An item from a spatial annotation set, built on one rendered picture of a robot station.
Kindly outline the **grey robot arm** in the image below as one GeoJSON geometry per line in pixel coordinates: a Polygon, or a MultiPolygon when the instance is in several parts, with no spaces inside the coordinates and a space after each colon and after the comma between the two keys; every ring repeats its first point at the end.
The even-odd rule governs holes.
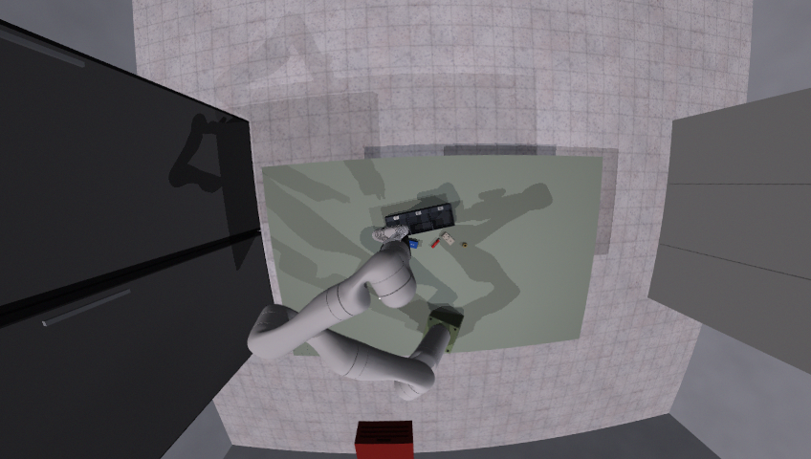
{"type": "Polygon", "coordinates": [[[416,399],[434,385],[433,372],[449,343],[449,330],[433,325],[406,358],[327,329],[369,308],[367,281],[391,308],[407,305],[417,288],[406,250],[388,246],[300,312],[279,304],[266,306],[249,334],[248,348],[257,357],[274,360],[307,342],[337,374],[358,381],[391,380],[402,399],[416,399]]]}

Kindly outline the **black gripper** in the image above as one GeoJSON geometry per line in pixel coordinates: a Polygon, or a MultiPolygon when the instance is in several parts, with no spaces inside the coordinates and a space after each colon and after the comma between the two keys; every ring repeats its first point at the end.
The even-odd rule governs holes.
{"type": "Polygon", "coordinates": [[[408,225],[401,224],[381,229],[375,229],[372,232],[372,236],[374,240],[383,243],[380,251],[382,251],[384,248],[388,246],[397,245],[406,250],[410,259],[411,250],[409,245],[409,239],[407,236],[408,231],[409,231],[408,225]]]}

